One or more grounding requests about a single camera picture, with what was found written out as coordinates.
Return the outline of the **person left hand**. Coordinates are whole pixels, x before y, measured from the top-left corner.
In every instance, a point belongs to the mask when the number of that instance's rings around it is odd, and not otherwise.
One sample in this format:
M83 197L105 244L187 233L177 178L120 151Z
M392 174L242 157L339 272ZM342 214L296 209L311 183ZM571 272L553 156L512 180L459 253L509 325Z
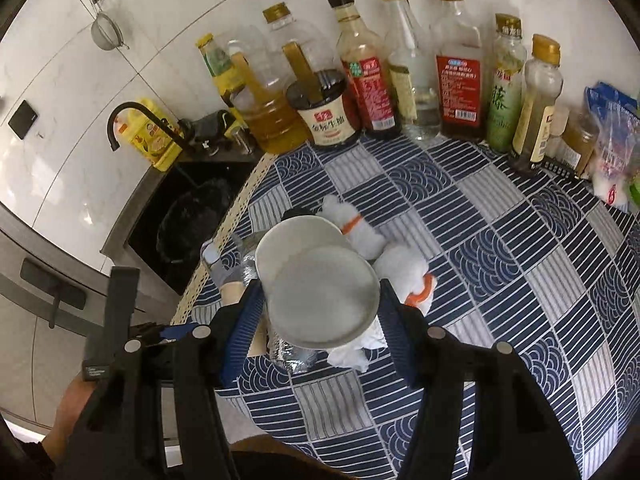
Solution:
M62 463L68 440L95 388L96 382L87 382L81 373L66 388L56 410L54 424L41 441L44 452L55 465Z

